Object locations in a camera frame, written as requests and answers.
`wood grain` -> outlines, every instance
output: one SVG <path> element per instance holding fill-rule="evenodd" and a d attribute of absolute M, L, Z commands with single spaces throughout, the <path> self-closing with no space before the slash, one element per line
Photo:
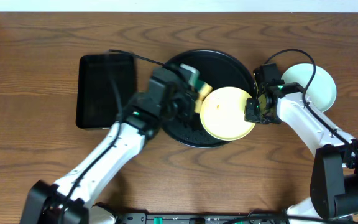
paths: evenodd
<path fill-rule="evenodd" d="M 75 126 L 78 62 L 106 49 L 167 61 L 218 49 L 249 70 L 286 48 L 309 52 L 337 84 L 326 114 L 358 138 L 358 14 L 0 13 L 0 223 L 17 223 L 29 189 L 53 183 L 104 138 Z M 307 58 L 275 59 L 282 71 Z M 139 89 L 154 65 L 138 62 Z M 308 196 L 313 157 L 285 124 L 197 149 L 163 131 L 99 201 L 149 212 L 278 210 Z"/>

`wire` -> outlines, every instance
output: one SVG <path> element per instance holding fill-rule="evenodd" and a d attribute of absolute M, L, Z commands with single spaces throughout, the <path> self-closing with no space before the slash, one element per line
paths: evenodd
<path fill-rule="evenodd" d="M 166 65 L 162 62 L 158 62 L 156 60 L 151 60 L 151 59 L 148 59 L 148 58 L 145 58 L 145 57 L 142 57 L 140 55 L 137 55 L 135 53 L 132 53 L 132 52 L 127 52 L 125 50 L 115 50 L 115 49 L 110 49 L 108 50 L 108 52 L 116 52 L 116 53 L 121 53 L 121 54 L 126 54 L 126 55 L 131 55 L 135 58 L 138 58 L 138 59 L 141 59 L 141 60 L 145 60 L 146 62 L 150 62 L 150 63 L 154 63 L 154 64 L 157 64 L 157 65 L 161 65 L 163 67 L 166 67 Z"/>
<path fill-rule="evenodd" d="M 111 73 L 110 69 L 108 66 L 106 66 L 106 73 Z M 65 214 L 65 210 L 67 208 L 67 203 L 70 200 L 71 196 L 74 193 L 74 190 L 79 186 L 81 180 L 83 179 L 83 177 L 86 175 L 86 173 L 112 148 L 114 147 L 114 145 L 116 144 L 118 137 L 121 133 L 121 124 L 123 122 L 123 109 L 122 109 L 122 103 L 121 103 L 121 96 L 119 94 L 119 90 L 118 90 L 118 86 L 116 81 L 113 79 L 113 77 L 111 75 L 108 75 L 109 81 L 111 83 L 112 86 L 112 90 L 114 91 L 114 96 L 116 97 L 116 103 L 117 103 L 117 109 L 118 109 L 118 117 L 119 117 L 119 124 L 118 124 L 118 129 L 117 129 L 117 134 L 114 137 L 114 139 L 111 141 L 110 145 L 94 160 L 92 161 L 92 163 L 90 165 L 88 165 L 86 167 L 86 169 L 80 174 L 80 176 L 78 176 L 77 179 L 75 179 L 73 186 L 71 187 L 69 193 L 67 194 L 67 196 L 65 197 L 65 199 L 63 200 L 63 208 L 62 208 L 62 212 L 59 215 L 59 223 L 64 223 L 64 214 Z"/>
<path fill-rule="evenodd" d="M 309 222 L 328 223 L 328 224 L 355 224 L 355 223 L 357 223 L 357 222 L 350 221 L 350 220 L 323 220 L 320 218 L 302 217 L 302 216 L 295 216 L 295 215 L 261 215 L 261 216 L 254 216 L 254 217 L 235 218 L 233 220 L 224 222 L 223 224 L 235 224 L 235 223 L 238 223 L 241 221 L 251 221 L 251 220 L 281 220 L 281 221 L 287 222 L 289 219 L 309 221 Z"/>
<path fill-rule="evenodd" d="M 313 64 L 313 73 L 311 74 L 311 77 L 308 81 L 308 83 L 306 84 L 305 86 L 305 89 L 303 90 L 303 93 L 302 93 L 302 102 L 304 104 L 304 106 L 309 110 L 309 112 L 324 126 L 328 129 L 328 131 L 330 131 L 332 133 L 332 135 L 334 135 L 335 137 L 337 137 L 340 141 L 342 141 L 349 150 L 351 150 L 354 155 L 358 158 L 358 152 L 357 152 L 357 149 L 354 149 L 353 147 L 351 147 L 351 145 L 349 144 L 348 141 L 346 141 L 340 134 L 337 133 L 337 129 L 333 129 L 332 127 L 330 127 L 330 125 L 328 125 L 323 119 L 321 119 L 312 109 L 311 107 L 309 106 L 309 102 L 306 102 L 306 92 L 308 91 L 308 88 L 311 84 L 311 82 L 313 81 L 313 78 L 314 76 L 316 75 L 316 63 L 314 62 L 313 58 L 308 54 L 306 53 L 305 51 L 303 50 L 299 50 L 299 49 L 286 49 L 286 50 L 281 50 L 275 54 L 273 54 L 270 58 L 267 59 L 267 61 L 265 62 L 266 63 L 269 63 L 269 61 L 271 61 L 271 59 L 273 59 L 274 57 L 284 53 L 284 52 L 300 52 L 304 55 L 306 55 L 311 63 Z"/>
<path fill-rule="evenodd" d="M 137 55 L 135 53 L 132 53 L 132 52 L 128 52 L 128 51 L 125 51 L 125 50 L 116 50 L 116 49 L 110 49 L 108 50 L 107 52 L 116 52 L 116 53 L 120 53 L 120 54 L 126 54 L 126 55 L 131 55 L 132 57 L 135 57 L 135 58 L 138 58 L 138 59 L 141 59 L 141 60 L 145 60 L 146 62 L 150 62 L 150 63 L 154 63 L 154 64 L 157 64 L 157 65 L 160 65 L 161 67 L 173 72 L 177 77 L 179 77 L 184 83 L 187 83 L 186 82 L 186 78 L 175 68 L 167 65 L 167 64 L 164 64 L 162 62 L 158 62 L 156 60 L 151 60 L 149 58 L 145 58 L 145 57 L 142 57 L 140 55 Z"/>
<path fill-rule="evenodd" d="M 257 211 L 257 209 L 254 209 L 254 210 L 252 210 L 252 211 L 250 211 L 249 213 L 248 213 L 248 215 L 247 215 L 247 217 L 251 217 L 251 215 L 254 213 L 254 212 L 256 212 Z"/>

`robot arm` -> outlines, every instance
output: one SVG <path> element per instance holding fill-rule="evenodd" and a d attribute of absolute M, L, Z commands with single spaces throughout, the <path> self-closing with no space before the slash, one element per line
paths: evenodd
<path fill-rule="evenodd" d="M 315 157 L 310 184 L 310 198 L 287 210 L 289 215 L 307 215 L 324 219 L 358 213 L 358 140 L 339 129 L 306 94 L 311 110 L 346 140 L 348 146 L 333 135 L 302 100 L 303 88 L 297 83 L 284 83 L 275 64 L 262 65 L 254 71 L 259 95 L 248 99 L 246 120 L 255 123 L 287 123 Z M 354 174 L 343 175 L 343 168 Z"/>
<path fill-rule="evenodd" d="M 189 87 L 189 80 L 196 80 L 197 75 L 194 68 L 186 66 L 155 69 L 148 91 L 132 97 L 119 114 L 122 124 L 112 125 L 83 162 L 53 185 L 40 180 L 31 188 L 21 223 L 58 223 L 62 207 L 67 208 L 63 212 L 64 223 L 88 223 L 90 208 L 101 191 L 154 138 L 160 123 L 174 116 L 184 121 L 192 117 L 198 94 Z M 80 184 L 75 187 L 81 174 Z"/>
<path fill-rule="evenodd" d="M 116 137 L 119 123 L 111 126 L 111 130 L 104 140 L 81 162 L 76 168 L 64 177 L 55 181 L 58 185 L 57 192 L 68 195 L 74 181 L 80 174 L 110 145 Z M 121 131 L 114 147 L 109 150 L 100 160 L 85 174 L 81 184 L 74 190 L 71 200 L 78 198 L 84 201 L 84 207 L 90 209 L 101 191 L 117 174 L 121 167 L 142 150 L 145 144 L 145 136 L 139 130 L 127 123 L 121 124 Z"/>

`black tray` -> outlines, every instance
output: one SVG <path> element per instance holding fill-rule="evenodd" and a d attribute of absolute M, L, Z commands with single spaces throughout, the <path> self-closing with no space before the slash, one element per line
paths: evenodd
<path fill-rule="evenodd" d="M 190 50 L 171 58 L 167 64 L 182 63 L 196 68 L 200 72 L 199 79 L 212 86 L 213 90 L 233 86 L 248 92 L 253 98 L 257 89 L 253 76 L 236 58 L 217 50 Z M 205 131 L 200 116 L 182 123 L 178 119 L 167 121 L 163 130 L 173 139 L 193 147 L 218 147 L 229 143 L 212 137 Z"/>

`white bowl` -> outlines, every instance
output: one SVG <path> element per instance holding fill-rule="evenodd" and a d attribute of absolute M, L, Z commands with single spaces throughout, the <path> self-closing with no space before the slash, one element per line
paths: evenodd
<path fill-rule="evenodd" d="M 297 82 L 304 88 L 309 82 L 312 73 L 313 65 L 302 63 L 290 67 L 285 71 L 282 79 L 285 83 Z M 316 75 L 306 93 L 309 94 L 313 104 L 320 111 L 325 112 L 332 107 L 335 102 L 336 85 L 327 71 L 316 66 Z"/>

